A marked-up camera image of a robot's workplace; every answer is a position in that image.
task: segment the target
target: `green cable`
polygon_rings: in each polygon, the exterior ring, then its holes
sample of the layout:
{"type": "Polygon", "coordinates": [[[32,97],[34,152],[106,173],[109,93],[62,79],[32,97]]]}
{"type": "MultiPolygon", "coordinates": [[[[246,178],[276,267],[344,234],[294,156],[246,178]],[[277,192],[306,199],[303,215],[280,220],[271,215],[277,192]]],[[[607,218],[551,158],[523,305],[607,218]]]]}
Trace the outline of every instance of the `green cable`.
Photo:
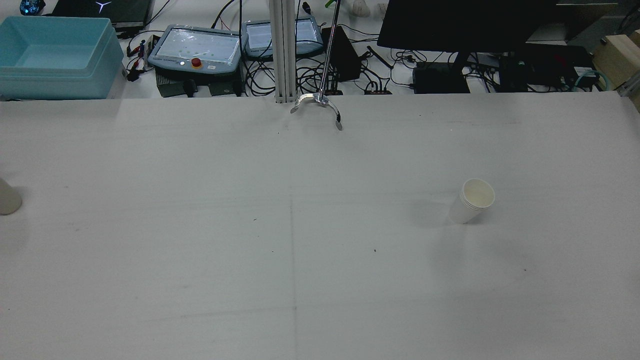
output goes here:
{"type": "Polygon", "coordinates": [[[578,80],[576,80],[576,81],[575,81],[575,84],[573,85],[572,91],[576,91],[576,89],[578,88],[578,84],[580,83],[580,80],[582,80],[582,78],[583,78],[585,75],[590,75],[590,74],[596,74],[596,75],[600,75],[600,76],[602,76],[602,78],[604,79],[604,83],[605,83],[605,89],[604,89],[604,91],[609,91],[609,89],[610,89],[610,87],[611,87],[611,82],[609,81],[609,78],[607,78],[607,76],[606,76],[604,73],[602,73],[602,72],[600,72],[600,71],[597,71],[597,70],[589,70],[589,71],[585,71],[585,73],[584,73],[584,74],[580,75],[580,76],[578,77],[578,80]]]}

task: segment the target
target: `laptop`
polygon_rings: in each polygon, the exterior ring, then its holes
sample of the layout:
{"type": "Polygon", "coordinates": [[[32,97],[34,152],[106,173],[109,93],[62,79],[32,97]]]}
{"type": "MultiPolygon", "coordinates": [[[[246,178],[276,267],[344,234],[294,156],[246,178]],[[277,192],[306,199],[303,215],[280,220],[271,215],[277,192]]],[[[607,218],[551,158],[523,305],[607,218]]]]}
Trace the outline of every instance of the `laptop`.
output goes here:
{"type": "Polygon", "coordinates": [[[151,20],[154,0],[58,0],[53,16],[106,17],[117,33],[135,33],[151,20]]]}

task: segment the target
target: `wooden block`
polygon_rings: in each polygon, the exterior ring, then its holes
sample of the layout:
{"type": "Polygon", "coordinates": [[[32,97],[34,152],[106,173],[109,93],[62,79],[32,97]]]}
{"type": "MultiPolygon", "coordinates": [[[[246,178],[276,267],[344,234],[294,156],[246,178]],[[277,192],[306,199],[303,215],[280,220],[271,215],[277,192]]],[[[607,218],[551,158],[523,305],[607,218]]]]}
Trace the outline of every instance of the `wooden block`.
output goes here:
{"type": "Polygon", "coordinates": [[[631,35],[629,35],[629,39],[631,39],[636,46],[640,47],[640,29],[635,30],[631,35]]]}
{"type": "Polygon", "coordinates": [[[593,65],[611,81],[613,88],[640,70],[640,47],[626,35],[609,35],[593,53],[593,65]]]}

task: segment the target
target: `white paper cup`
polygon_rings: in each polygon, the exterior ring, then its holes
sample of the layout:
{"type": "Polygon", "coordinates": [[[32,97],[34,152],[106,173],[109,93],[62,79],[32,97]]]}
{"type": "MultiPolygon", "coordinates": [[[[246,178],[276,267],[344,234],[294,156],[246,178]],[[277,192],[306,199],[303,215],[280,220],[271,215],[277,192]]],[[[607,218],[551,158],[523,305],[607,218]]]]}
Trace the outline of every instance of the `white paper cup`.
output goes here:
{"type": "Polygon", "coordinates": [[[480,179],[469,179],[449,210],[449,218],[457,224],[466,224],[480,214],[495,200],[491,185],[480,179]]]}
{"type": "Polygon", "coordinates": [[[0,179],[0,215],[14,213],[22,205],[22,198],[6,181],[0,179]]]}

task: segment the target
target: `light blue plastic bin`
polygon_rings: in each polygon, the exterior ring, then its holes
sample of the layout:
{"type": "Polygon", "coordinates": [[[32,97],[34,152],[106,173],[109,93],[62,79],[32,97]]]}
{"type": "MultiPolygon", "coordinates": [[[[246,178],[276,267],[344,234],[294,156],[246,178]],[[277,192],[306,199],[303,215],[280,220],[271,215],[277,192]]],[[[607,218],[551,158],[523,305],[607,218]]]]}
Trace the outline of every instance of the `light blue plastic bin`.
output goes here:
{"type": "Polygon", "coordinates": [[[7,17],[0,24],[0,94],[105,99],[123,56],[109,19],[7,17]]]}

